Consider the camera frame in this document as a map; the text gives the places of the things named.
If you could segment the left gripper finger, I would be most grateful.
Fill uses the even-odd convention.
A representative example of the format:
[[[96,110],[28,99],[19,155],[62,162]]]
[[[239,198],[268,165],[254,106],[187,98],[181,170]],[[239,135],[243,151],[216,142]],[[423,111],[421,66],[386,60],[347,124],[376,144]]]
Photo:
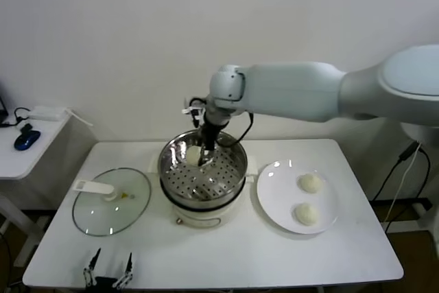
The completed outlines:
[[[124,289],[129,284],[129,282],[131,282],[131,280],[133,278],[133,270],[132,269],[133,269],[132,253],[130,253],[123,276],[120,277],[119,279],[117,279],[113,283],[112,288],[116,289],[116,290]]]
[[[101,248],[97,250],[95,255],[90,260],[89,264],[83,269],[85,288],[91,288],[97,285],[97,279],[94,273],[94,269],[100,253],[101,253]]]

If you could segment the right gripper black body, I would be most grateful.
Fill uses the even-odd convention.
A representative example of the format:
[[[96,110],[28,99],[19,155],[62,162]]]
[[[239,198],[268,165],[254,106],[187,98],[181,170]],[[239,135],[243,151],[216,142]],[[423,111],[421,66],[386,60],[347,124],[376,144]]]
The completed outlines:
[[[200,129],[200,140],[202,147],[207,151],[213,151],[215,149],[216,140],[222,130],[223,126],[205,121]]]

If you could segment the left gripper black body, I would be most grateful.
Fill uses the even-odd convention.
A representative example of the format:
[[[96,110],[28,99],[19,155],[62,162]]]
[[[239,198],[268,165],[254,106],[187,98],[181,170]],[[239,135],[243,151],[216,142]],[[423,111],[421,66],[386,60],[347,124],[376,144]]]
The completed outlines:
[[[118,285],[118,279],[112,277],[96,277],[94,289],[116,289]]]

